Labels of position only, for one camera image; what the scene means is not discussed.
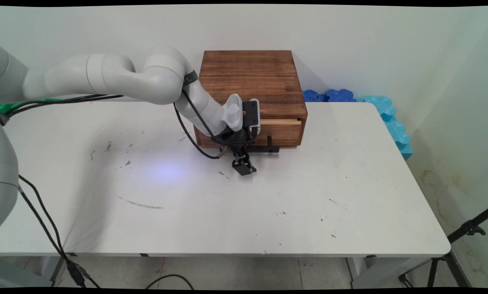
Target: wooden box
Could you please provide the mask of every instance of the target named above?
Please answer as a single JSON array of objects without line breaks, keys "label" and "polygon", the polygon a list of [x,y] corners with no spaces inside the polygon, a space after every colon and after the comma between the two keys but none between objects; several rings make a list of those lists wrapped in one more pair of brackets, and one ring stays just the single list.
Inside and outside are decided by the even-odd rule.
[{"label": "wooden box", "polygon": [[[308,112],[291,51],[205,51],[199,79],[220,104],[237,93],[259,99],[261,131],[255,145],[300,145]],[[195,128],[197,144],[217,145]]]}]

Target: tiled floor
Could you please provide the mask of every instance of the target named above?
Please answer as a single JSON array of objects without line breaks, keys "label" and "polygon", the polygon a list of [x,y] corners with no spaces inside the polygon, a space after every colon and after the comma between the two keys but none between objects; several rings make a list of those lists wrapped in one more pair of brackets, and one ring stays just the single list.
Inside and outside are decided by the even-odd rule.
[{"label": "tiled floor", "polygon": [[[5,260],[35,271],[38,257],[5,257]],[[345,258],[296,257],[71,257],[103,288],[144,289],[155,279],[179,274],[195,289],[350,289]],[[425,287],[430,262],[407,275],[415,287]],[[56,287],[76,287],[65,267]],[[435,287],[456,287],[445,263],[438,263]],[[401,288],[395,278],[382,288]],[[188,289],[186,282],[169,277],[151,289]]]}]

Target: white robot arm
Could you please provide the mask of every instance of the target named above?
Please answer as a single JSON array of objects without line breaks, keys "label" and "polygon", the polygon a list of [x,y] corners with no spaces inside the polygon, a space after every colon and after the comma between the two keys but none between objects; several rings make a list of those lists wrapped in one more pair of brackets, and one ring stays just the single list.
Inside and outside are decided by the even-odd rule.
[{"label": "white robot arm", "polygon": [[[188,98],[195,106],[190,105]],[[0,103],[24,102],[72,94],[125,95],[153,104],[175,102],[177,110],[203,134],[211,136],[199,119],[203,118],[219,145],[228,146],[236,157],[233,167],[241,175],[256,171],[249,162],[246,144],[260,130],[258,124],[242,127],[242,100],[233,94],[221,106],[206,92],[188,60],[168,45],[156,47],[142,72],[119,54],[81,54],[72,56],[48,71],[29,69],[0,47]],[[14,149],[0,121],[0,225],[17,199],[18,164]]]}]

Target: white table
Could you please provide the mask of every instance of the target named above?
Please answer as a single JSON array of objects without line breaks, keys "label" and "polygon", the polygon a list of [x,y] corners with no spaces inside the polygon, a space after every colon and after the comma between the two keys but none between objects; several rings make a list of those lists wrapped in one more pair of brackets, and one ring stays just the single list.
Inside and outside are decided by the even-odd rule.
[{"label": "white table", "polygon": [[[380,283],[377,272],[411,257],[448,253],[375,107],[307,109],[302,145],[252,153],[257,172],[249,176],[231,167],[231,154],[199,153],[171,105],[44,106],[13,117],[5,131],[67,253],[388,257],[364,273],[357,268],[354,287]],[[0,228],[0,255],[56,255],[21,197]]]}]

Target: blue foam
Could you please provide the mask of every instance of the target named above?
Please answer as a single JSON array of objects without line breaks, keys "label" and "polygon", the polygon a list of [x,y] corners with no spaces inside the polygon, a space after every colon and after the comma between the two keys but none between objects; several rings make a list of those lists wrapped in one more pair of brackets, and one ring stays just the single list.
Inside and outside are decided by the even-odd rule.
[{"label": "blue foam", "polygon": [[326,102],[326,95],[319,95],[313,90],[305,90],[302,92],[304,95],[305,102]]},{"label": "blue foam", "polygon": [[389,134],[395,140],[397,147],[399,150],[402,150],[404,147],[409,145],[410,136],[406,134],[406,127],[397,121],[395,117],[393,117],[389,121],[385,121],[386,127],[389,130]]},{"label": "blue foam", "polygon": [[407,160],[410,158],[410,156],[412,156],[413,150],[411,149],[410,145],[407,144],[405,147],[403,147],[403,149],[400,149],[400,153],[402,153],[404,160]]},{"label": "blue foam", "polygon": [[391,105],[391,99],[385,96],[367,96],[364,101],[373,104],[384,121],[390,121],[397,113],[396,108]]},{"label": "blue foam", "polygon": [[329,102],[356,102],[353,98],[353,92],[347,89],[340,89],[339,91],[329,89],[326,91],[326,96]]}]

